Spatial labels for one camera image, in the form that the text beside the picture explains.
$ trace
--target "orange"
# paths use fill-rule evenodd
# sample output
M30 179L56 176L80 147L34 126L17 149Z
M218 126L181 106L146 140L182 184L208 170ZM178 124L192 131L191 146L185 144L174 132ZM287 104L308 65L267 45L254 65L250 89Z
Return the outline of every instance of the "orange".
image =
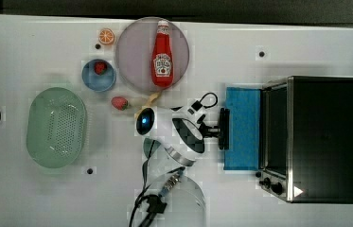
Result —
M115 35L109 28L103 28L99 32L99 42L104 45L113 44L115 41Z

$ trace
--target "red ketchup bottle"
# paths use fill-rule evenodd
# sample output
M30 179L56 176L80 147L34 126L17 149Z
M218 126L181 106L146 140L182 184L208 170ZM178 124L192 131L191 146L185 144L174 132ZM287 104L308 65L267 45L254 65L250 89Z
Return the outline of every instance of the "red ketchup bottle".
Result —
M151 59L152 81L155 85L163 88L167 88L173 82L173 62L168 30L167 21L158 22Z

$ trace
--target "white table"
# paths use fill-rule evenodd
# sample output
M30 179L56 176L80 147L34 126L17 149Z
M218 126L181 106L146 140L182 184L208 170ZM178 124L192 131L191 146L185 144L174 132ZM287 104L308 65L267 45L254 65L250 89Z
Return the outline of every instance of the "white table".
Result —
M94 58L115 64L115 49L95 50L97 33L118 37L132 21L0 15L0 226L126 226L142 187L142 138L132 118L109 105L116 95L139 96L120 77L103 94L82 83ZM183 80L163 93L171 107L292 75L353 76L353 29L177 23L189 42ZM263 50L265 58L258 57ZM26 150L33 98L51 86L69 87L87 106L88 137L80 157L46 170ZM218 119L216 109L209 120ZM353 205L288 204L258 187L253 172L225 172L216 140L188 176L206 196L209 226L353 226ZM85 174L92 167L95 174Z

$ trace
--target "blue bowl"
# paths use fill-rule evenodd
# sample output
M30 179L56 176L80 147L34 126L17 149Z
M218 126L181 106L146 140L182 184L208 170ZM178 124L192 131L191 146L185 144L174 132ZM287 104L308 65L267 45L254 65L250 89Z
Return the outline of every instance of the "blue bowl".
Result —
M104 74L98 75L94 71L94 65L98 61L105 62L107 69ZM82 80L84 84L91 90L96 92L105 92L109 90L116 82L116 71L105 60L92 60L82 68Z

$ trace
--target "ketchup label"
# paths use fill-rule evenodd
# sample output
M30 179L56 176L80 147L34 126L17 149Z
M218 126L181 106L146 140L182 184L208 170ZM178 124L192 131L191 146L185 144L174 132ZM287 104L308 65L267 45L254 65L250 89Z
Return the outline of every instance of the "ketchup label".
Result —
M167 54L157 54L153 60L155 65L156 77L169 77L172 63L170 56Z
M156 30L156 33L162 33L165 35L168 35L168 27L167 26L159 26L158 29Z

